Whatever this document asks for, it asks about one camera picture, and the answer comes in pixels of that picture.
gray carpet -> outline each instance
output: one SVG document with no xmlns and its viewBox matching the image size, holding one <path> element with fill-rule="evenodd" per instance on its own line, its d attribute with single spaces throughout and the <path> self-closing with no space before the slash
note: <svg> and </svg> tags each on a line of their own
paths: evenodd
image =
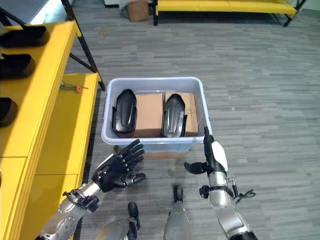
<svg viewBox="0 0 320 240">
<path fill-rule="evenodd" d="M 260 240 L 318 240 L 320 236 L 320 12 L 304 10 L 288 28 L 273 15 L 165 15 L 129 22 L 102 1 L 77 0 L 74 12 L 108 82 L 119 77 L 194 76 L 201 79 L 216 140 L 229 175 L 255 198 L 239 207 Z M 79 44 L 73 53 L 83 57 Z M 69 61 L 68 72 L 84 72 Z M 106 92 L 98 92 L 85 176 L 112 151 L 101 139 Z M 204 160 L 202 145 L 186 159 L 146 159 L 137 187 L 105 194 L 95 214 L 82 221 L 81 240 L 91 240 L 111 221 L 139 207 L 139 240 L 161 240 L 172 206 L 172 185 L 185 191 L 193 240 L 224 240 L 209 201 L 198 188 L 206 175 L 191 175 L 183 162 Z"/>
</svg>

plastic bin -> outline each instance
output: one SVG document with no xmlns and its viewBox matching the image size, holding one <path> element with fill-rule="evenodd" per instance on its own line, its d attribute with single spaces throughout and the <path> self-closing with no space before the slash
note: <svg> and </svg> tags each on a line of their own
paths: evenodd
<svg viewBox="0 0 320 240">
<path fill-rule="evenodd" d="M 184 153 L 194 144 L 202 144 L 204 127 L 208 126 L 210 133 L 208 108 L 204 87 L 196 77 L 151 77 L 151 78 L 115 78 L 107 88 L 102 140 L 106 144 L 118 145 L 124 148 L 134 138 L 119 138 L 112 129 L 113 107 L 116 106 L 118 95 L 125 89 L 131 89 L 135 94 L 181 92 L 193 93 L 195 100 L 198 134 L 192 137 L 152 137 L 140 138 L 146 153 Z"/>
</svg>

cardboard box on floor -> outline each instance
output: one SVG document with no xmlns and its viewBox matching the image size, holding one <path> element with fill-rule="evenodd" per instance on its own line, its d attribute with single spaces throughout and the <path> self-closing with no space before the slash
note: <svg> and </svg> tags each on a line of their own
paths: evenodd
<svg viewBox="0 0 320 240">
<path fill-rule="evenodd" d="M 137 94 L 137 117 L 132 138 L 158 138 L 161 136 L 163 97 L 162 93 Z"/>
<path fill-rule="evenodd" d="M 129 0 L 128 14 L 130 22 L 149 20 L 148 0 Z"/>
<path fill-rule="evenodd" d="M 196 112 L 196 101 L 193 93 L 190 92 L 166 92 L 165 102 L 170 98 L 172 94 L 179 94 L 185 104 L 184 115 L 186 117 L 185 124 L 185 137 L 194 137 L 198 134 L 198 120 Z"/>
</svg>

yellow shelf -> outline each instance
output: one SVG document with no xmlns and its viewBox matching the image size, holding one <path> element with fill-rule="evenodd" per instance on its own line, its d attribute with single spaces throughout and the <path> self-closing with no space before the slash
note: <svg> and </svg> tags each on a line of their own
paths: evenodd
<svg viewBox="0 0 320 240">
<path fill-rule="evenodd" d="M 97 73 L 63 76 L 65 83 L 88 89 L 58 92 L 27 201 L 21 240 L 35 239 L 65 198 L 62 193 L 82 182 L 98 77 Z M 44 205 L 45 211 L 39 208 Z"/>
<path fill-rule="evenodd" d="M 36 64 L 31 76 L 0 82 L 0 95 L 10 97 L 18 105 L 14 122 L 0 128 L 2 140 L 0 157 L 2 161 L 7 162 L 7 159 L 24 159 L 23 169 L 19 168 L 20 172 L 15 172 L 14 175 L 9 174 L 12 169 L 1 170 L 2 175 L 9 176 L 8 182 L 16 183 L 10 186 L 15 192 L 14 198 L 1 195 L 0 199 L 1 202 L 12 199 L 8 217 L 5 222 L 1 222 L 4 240 L 19 239 L 39 155 L 58 95 L 60 81 L 78 31 L 74 21 L 45 24 L 45 26 L 50 38 L 44 46 L 1 49 L 5 54 L 30 54 Z M 7 29 L 10 31 L 16 28 L 19 26 Z"/>
<path fill-rule="evenodd" d="M 81 93 L 60 89 L 40 153 L 36 175 L 83 175 L 98 74 L 68 74 L 67 84 L 83 86 Z"/>
<path fill-rule="evenodd" d="M 0 158 L 0 171 L 2 174 L 0 188 L 0 239 L 5 239 L 5 232 L 9 226 L 7 222 L 10 220 L 10 213 L 14 207 L 25 162 L 25 157 Z"/>
<path fill-rule="evenodd" d="M 20 240 L 34 240 L 65 198 L 76 187 L 77 175 L 36 175 L 27 203 Z"/>
<path fill-rule="evenodd" d="M 21 79 L 1 80 L 0 94 L 18 105 L 14 122 L 0 129 L 0 157 L 27 157 L 35 147 L 41 148 L 60 81 L 76 37 L 73 21 L 45 24 L 50 38 L 39 47 L 2 48 L 5 54 L 30 54 L 35 61 L 34 73 Z M 8 30 L 19 27 L 8 27 Z"/>
<path fill-rule="evenodd" d="M 297 10 L 287 0 L 158 0 L 158 12 L 249 12 L 288 14 Z"/>
</svg>

robotic arm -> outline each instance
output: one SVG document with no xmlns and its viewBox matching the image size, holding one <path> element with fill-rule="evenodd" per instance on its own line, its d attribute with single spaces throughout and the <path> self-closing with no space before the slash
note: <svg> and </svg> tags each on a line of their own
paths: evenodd
<svg viewBox="0 0 320 240">
<path fill-rule="evenodd" d="M 258 240 L 234 201 L 239 194 L 235 179 L 227 178 L 228 163 L 225 150 L 210 135 L 207 127 L 204 128 L 203 144 L 206 162 L 185 162 L 185 169 L 192 174 L 207 173 L 210 186 L 202 186 L 199 192 L 203 198 L 210 199 L 228 240 Z M 232 182 L 233 191 L 228 187 L 228 182 Z"/>
<path fill-rule="evenodd" d="M 56 213 L 45 224 L 35 240 L 68 240 L 75 232 L 78 221 L 86 212 L 95 212 L 102 193 L 114 188 L 125 188 L 146 178 L 144 173 L 130 174 L 144 157 L 143 145 L 137 139 L 120 153 L 111 154 L 95 170 L 91 181 L 70 192 L 60 203 Z"/>
</svg>

